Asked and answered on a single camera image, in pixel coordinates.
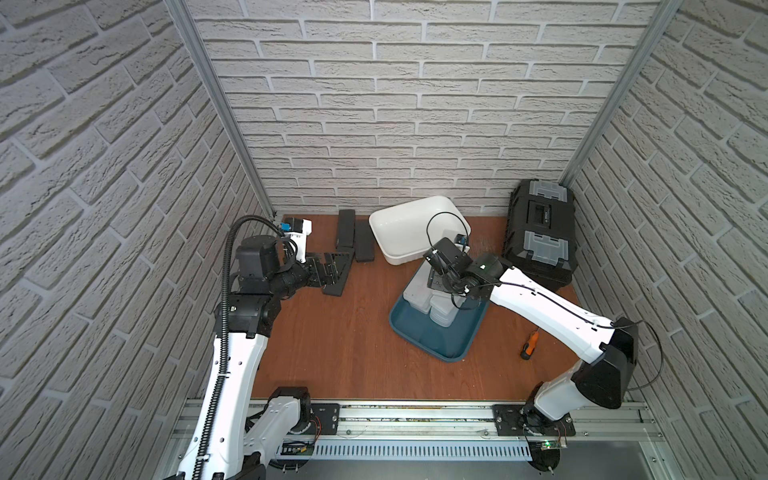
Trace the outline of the white plastic tray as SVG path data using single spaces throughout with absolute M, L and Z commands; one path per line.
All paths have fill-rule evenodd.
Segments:
M 418 260 L 443 237 L 468 235 L 471 227 L 445 196 L 410 201 L 372 213 L 369 224 L 385 260 L 401 265 Z

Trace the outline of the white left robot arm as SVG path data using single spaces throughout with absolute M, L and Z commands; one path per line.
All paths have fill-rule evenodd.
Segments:
M 280 387 L 257 416 L 253 383 L 283 300 L 303 287 L 343 284 L 350 254 L 308 254 L 282 263 L 275 244 L 239 247 L 237 291 L 220 304 L 214 359 L 193 438 L 176 479 L 263 479 L 288 433 L 313 421 L 305 387 Z

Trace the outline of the clear pencil case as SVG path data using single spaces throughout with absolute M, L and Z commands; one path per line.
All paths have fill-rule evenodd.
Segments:
M 432 267 L 424 261 L 403 292 L 409 305 L 422 314 L 430 312 L 432 299 L 436 296 L 435 290 L 428 286 L 431 271 Z
M 451 295 L 433 295 L 430 299 L 429 317 L 437 325 L 448 328 L 460 312 L 461 303 Z

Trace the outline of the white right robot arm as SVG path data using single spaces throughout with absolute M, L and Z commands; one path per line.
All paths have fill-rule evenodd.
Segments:
M 638 357 L 638 324 L 584 310 L 491 253 L 471 258 L 443 238 L 424 254 L 453 294 L 489 300 L 526 318 L 579 358 L 572 368 L 536 388 L 521 410 L 533 429 L 563 421 L 571 411 L 622 406 Z

